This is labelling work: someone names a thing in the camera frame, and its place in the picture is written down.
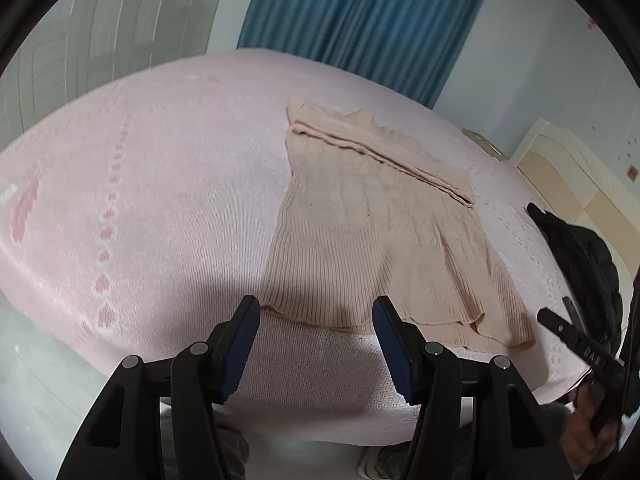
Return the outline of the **right hand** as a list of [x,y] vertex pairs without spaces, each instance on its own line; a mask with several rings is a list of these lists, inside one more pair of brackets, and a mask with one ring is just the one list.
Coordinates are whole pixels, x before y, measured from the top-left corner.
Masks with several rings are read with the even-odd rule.
[[595,437],[590,429],[595,412],[596,401],[591,386],[581,386],[577,393],[575,411],[568,416],[560,437],[562,451],[574,474],[579,474],[589,465],[604,460],[616,447],[620,423],[615,420],[607,422]]

